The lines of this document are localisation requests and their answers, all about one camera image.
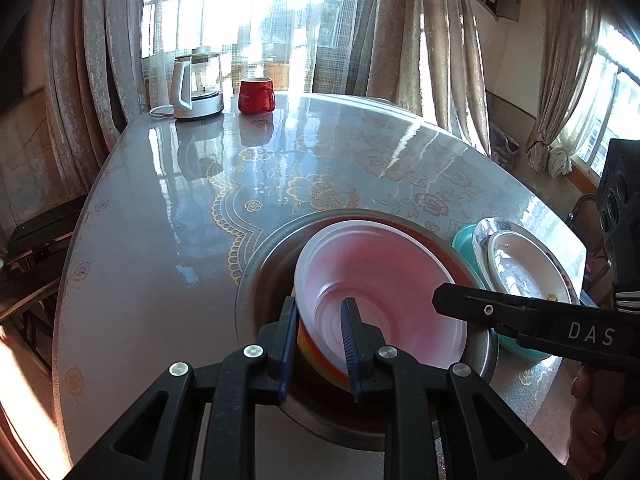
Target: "teal bowl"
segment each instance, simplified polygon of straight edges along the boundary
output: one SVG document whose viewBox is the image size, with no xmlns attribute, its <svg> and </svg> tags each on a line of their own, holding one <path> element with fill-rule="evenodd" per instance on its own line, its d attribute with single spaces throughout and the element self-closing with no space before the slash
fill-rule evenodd
<svg viewBox="0 0 640 480">
<path fill-rule="evenodd" d="M 460 229 L 460 231 L 458 231 L 453 237 L 451 246 L 460 253 L 460 256 L 462 256 L 476 272 L 480 281 L 484 284 L 484 288 L 486 288 L 486 290 L 491 290 L 491 287 L 486 282 L 482 272 L 480 271 L 478 261 L 476 260 L 476 254 L 474 253 L 474 248 L 471 245 L 471 238 L 473 237 L 475 228 L 476 225 L 471 224 Z M 544 352 L 539 352 L 538 350 L 532 350 L 530 348 L 523 348 L 516 343 L 516 340 L 513 337 L 498 334 L 498 341 L 509 352 L 517 355 L 518 357 L 522 357 L 523 359 L 539 362 L 542 361 L 542 359 L 551 357 L 551 354 L 545 354 Z"/>
</svg>

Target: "glossy white table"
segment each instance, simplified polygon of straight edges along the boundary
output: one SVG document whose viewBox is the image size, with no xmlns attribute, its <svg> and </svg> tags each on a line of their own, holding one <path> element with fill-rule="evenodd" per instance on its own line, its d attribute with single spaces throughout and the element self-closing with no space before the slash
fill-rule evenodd
<svg viewBox="0 0 640 480">
<path fill-rule="evenodd" d="M 586 251 L 561 219 L 485 156 L 400 108 L 278 94 L 266 116 L 239 116 L 233 101 L 210 120 L 174 122 L 129 124 L 69 251 L 54 397 L 74 463 L 170 364 L 214 363 L 238 347 L 244 266 L 271 232 L 314 210 L 390 212 L 447 242 L 503 216 L 546 244 L 580 288 Z M 502 351 L 492 387 L 530 423 L 559 361 L 532 367 Z M 256 419 L 258 478 L 382 477 L 382 453 L 319 440 L 277 408 L 258 407 Z"/>
</svg>

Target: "pink bowl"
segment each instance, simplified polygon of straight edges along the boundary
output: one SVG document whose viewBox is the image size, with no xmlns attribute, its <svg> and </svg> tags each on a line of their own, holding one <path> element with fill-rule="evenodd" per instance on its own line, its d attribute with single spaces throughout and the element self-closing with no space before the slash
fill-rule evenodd
<svg viewBox="0 0 640 480">
<path fill-rule="evenodd" d="M 466 322 L 436 313 L 431 298 L 453 283 L 423 245 L 385 224 L 349 220 L 325 227 L 302 249 L 294 288 L 300 319 L 311 341 L 347 373 L 340 330 L 344 298 L 356 298 L 363 322 L 418 362 L 448 368 L 466 343 Z"/>
</svg>

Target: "human hand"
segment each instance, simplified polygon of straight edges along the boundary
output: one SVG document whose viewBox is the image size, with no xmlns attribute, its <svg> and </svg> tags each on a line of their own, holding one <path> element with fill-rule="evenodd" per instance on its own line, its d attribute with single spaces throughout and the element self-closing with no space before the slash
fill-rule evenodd
<svg viewBox="0 0 640 480">
<path fill-rule="evenodd" d="M 598 472 L 605 460 L 604 441 L 607 428 L 602 416 L 589 399 L 591 369 L 582 367 L 571 386 L 571 394 L 577 399 L 571 413 L 569 460 L 566 469 L 575 480 L 586 480 Z M 640 429 L 640 406 L 633 406 L 616 421 L 613 437 L 625 441 Z"/>
</svg>

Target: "stainless steel bowl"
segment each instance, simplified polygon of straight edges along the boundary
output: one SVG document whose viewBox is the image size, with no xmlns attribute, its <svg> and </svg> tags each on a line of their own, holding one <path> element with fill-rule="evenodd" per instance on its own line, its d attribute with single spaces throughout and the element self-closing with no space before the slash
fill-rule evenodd
<svg viewBox="0 0 640 480">
<path fill-rule="evenodd" d="M 275 231 L 258 247 L 246 266 L 236 297 L 236 335 L 241 346 L 253 343 L 262 325 L 279 318 L 282 303 L 291 294 L 296 262 L 306 242 L 328 225 L 355 219 L 382 222 L 418 241 L 422 238 L 455 282 L 482 288 L 475 272 L 455 250 L 413 222 L 367 209 L 311 213 Z M 460 360 L 488 383 L 497 357 L 497 335 L 469 323 Z M 293 381 L 282 411 L 311 433 L 334 444 L 368 451 L 384 450 L 384 408 L 365 402 L 354 404 L 350 394 L 325 381 L 300 352 L 296 353 Z"/>
</svg>

